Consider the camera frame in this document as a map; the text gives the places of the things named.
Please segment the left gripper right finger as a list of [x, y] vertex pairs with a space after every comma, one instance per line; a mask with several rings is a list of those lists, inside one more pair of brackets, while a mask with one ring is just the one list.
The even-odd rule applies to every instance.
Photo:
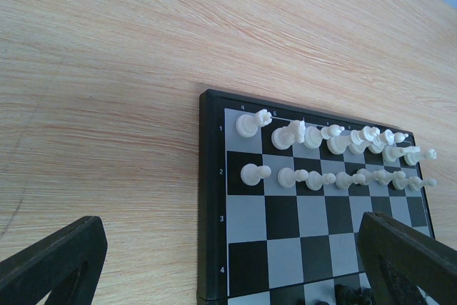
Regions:
[[377, 304], [456, 303], [456, 250], [382, 212], [363, 214], [357, 246]]

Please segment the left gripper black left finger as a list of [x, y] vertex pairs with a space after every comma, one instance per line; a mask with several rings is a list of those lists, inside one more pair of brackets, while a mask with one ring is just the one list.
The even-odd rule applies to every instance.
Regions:
[[101, 218], [81, 217], [1, 262], [1, 303], [91, 304], [107, 247]]

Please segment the white pawn a2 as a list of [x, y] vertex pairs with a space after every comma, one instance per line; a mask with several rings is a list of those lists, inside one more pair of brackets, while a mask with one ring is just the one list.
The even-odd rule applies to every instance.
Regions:
[[437, 181], [432, 178], [421, 179], [418, 176], [413, 176], [408, 179], [408, 186], [413, 191], [420, 191], [425, 186], [435, 186]]

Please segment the white pawn mid board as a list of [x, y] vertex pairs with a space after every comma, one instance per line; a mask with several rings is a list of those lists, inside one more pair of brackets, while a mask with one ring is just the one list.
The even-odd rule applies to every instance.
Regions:
[[308, 172], [305, 169], [294, 171], [291, 168], [285, 167], [278, 172], [278, 182], [283, 188], [291, 188], [297, 182], [306, 181], [307, 179]]

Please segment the white pawn mid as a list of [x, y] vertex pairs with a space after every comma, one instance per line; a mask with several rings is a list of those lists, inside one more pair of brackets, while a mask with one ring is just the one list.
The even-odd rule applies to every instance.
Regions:
[[241, 180], [248, 186], [257, 185], [260, 180], [268, 178], [271, 175], [269, 166], [257, 166], [255, 164], [247, 164], [241, 169]]

